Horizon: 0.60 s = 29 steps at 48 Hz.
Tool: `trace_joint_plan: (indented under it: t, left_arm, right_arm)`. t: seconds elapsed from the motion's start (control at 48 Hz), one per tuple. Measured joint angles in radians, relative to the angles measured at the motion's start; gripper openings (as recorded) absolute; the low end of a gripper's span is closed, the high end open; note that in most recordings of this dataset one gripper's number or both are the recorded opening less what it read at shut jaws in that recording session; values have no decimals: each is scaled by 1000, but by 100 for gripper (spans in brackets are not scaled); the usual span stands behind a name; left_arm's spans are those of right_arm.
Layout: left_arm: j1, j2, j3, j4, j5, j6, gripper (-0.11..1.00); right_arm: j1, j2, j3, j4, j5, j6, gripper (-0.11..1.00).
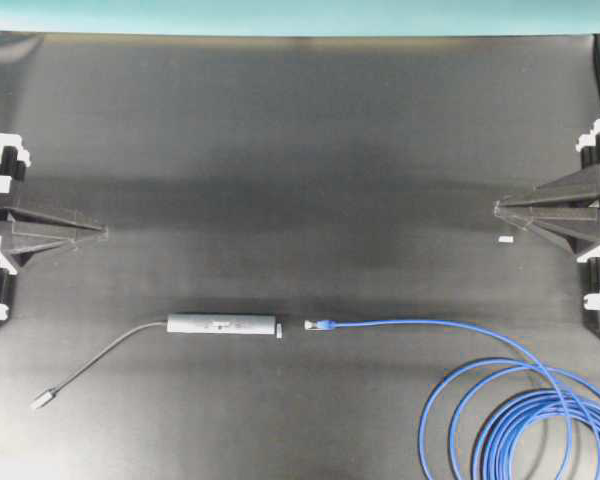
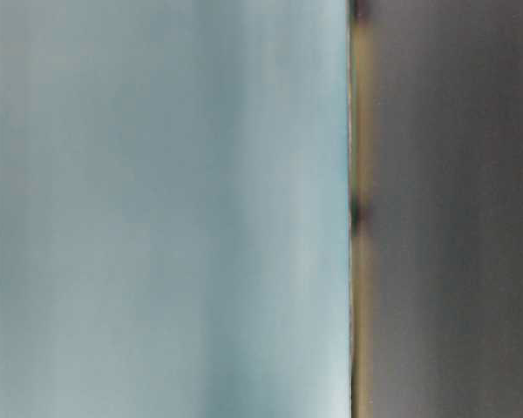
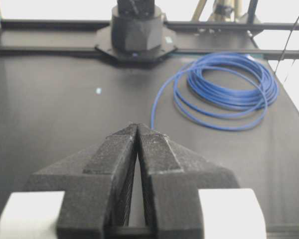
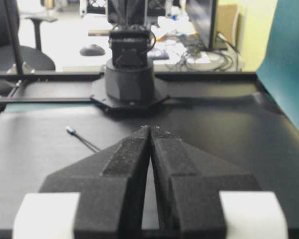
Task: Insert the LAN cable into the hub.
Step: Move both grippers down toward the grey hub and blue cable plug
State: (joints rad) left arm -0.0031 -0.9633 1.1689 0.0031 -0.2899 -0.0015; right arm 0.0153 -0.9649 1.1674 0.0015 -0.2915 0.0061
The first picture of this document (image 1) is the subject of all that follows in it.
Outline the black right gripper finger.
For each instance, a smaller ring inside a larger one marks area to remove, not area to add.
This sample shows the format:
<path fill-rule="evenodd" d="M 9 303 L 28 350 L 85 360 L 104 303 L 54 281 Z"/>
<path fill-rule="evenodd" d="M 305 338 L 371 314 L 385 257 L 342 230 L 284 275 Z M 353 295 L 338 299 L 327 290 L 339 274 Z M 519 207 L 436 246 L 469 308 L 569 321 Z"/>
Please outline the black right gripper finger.
<path fill-rule="evenodd" d="M 555 243 L 576 258 L 600 258 L 599 208 L 508 207 L 497 204 L 494 215 Z"/>
<path fill-rule="evenodd" d="M 524 194 L 505 197 L 498 206 L 561 204 L 600 198 L 600 164 L 591 165 Z"/>

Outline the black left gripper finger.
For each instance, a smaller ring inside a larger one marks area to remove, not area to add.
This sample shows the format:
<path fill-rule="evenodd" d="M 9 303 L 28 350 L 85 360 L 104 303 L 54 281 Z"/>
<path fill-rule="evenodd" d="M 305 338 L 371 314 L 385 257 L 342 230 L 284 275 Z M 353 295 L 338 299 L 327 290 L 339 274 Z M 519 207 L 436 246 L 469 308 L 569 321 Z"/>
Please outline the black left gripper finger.
<path fill-rule="evenodd" d="M 28 264 L 34 264 L 61 253 L 76 251 L 107 239 L 107 231 L 81 231 L 71 238 L 5 235 L 2 237 L 4 268 L 22 270 Z"/>
<path fill-rule="evenodd" d="M 37 198 L 27 192 L 0 193 L 0 210 L 41 223 L 105 230 L 104 225 L 75 208 L 62 206 L 51 197 Z"/>

